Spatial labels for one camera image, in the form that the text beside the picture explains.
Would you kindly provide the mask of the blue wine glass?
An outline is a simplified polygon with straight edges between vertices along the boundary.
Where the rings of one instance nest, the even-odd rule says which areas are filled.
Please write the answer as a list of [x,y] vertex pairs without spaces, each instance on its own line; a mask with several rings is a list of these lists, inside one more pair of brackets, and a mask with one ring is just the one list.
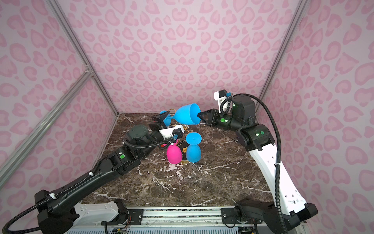
[[191,132],[186,136],[186,142],[188,144],[186,157],[191,163],[196,163],[201,159],[201,148],[199,144],[202,141],[202,137],[199,133]]
[[178,123],[183,125],[197,125],[200,123],[201,119],[198,114],[201,112],[200,107],[196,103],[185,105],[180,107],[174,114],[170,114],[163,120],[166,127],[171,123],[171,120],[176,120]]

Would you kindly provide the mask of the blue wine glass front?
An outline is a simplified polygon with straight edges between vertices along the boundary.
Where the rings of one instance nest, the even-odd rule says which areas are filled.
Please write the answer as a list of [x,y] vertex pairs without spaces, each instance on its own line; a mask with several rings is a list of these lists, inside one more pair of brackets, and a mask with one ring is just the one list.
[[201,159],[201,148],[199,144],[202,141],[202,137],[199,133],[191,132],[186,136],[186,142],[188,144],[186,157],[191,163],[196,163]]

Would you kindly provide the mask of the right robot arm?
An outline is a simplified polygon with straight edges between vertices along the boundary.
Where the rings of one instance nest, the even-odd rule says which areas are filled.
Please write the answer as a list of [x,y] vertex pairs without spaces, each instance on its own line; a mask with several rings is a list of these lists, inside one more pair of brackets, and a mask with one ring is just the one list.
[[259,221],[275,234],[286,234],[318,214],[317,207],[308,203],[294,185],[281,161],[281,139],[277,128],[256,122],[255,101],[249,94],[232,95],[226,90],[214,93],[217,109],[197,116],[207,126],[233,131],[237,141],[249,152],[262,172],[273,196],[273,202],[243,199],[233,209],[222,210],[223,223],[233,228],[239,223],[252,223],[257,231]]

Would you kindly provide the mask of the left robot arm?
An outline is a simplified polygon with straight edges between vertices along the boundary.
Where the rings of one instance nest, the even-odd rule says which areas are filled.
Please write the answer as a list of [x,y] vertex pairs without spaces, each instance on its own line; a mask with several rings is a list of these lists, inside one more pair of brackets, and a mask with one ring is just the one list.
[[149,126],[136,125],[126,133],[122,146],[101,158],[90,171],[54,191],[38,192],[35,199],[42,203],[38,207],[38,225],[42,233],[67,232],[80,217],[75,206],[81,200],[140,165],[141,160],[158,146],[174,143],[183,134],[183,126],[167,128],[159,118],[154,118]]

